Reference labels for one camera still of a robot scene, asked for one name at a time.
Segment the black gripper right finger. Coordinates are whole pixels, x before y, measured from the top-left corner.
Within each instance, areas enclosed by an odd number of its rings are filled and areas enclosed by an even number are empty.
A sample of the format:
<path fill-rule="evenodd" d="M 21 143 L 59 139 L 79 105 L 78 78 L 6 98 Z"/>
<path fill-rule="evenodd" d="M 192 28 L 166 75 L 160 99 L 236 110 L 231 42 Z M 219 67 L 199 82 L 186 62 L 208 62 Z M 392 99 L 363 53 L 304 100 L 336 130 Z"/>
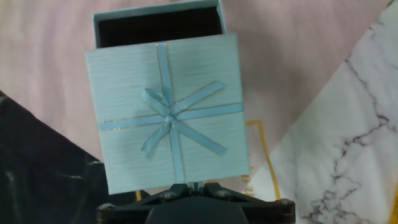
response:
<path fill-rule="evenodd" d="M 295 223 L 295 203 L 289 199 L 266 202 L 222 187 L 219 183 L 197 182 L 197 196 L 212 199 L 216 214 L 230 218 L 231 223 Z"/>

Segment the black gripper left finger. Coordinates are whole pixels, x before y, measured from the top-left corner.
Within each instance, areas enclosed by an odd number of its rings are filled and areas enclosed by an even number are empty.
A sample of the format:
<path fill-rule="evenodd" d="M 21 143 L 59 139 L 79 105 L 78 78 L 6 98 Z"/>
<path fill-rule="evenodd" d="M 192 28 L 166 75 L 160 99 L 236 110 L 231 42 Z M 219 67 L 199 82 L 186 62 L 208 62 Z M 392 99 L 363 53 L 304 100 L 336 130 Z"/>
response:
<path fill-rule="evenodd" d="M 153 209 L 191 197 L 195 193 L 196 183 L 173 184 L 168 190 L 127 205 L 104 203 L 96 209 L 96 222 L 98 224 L 144 223 Z"/>

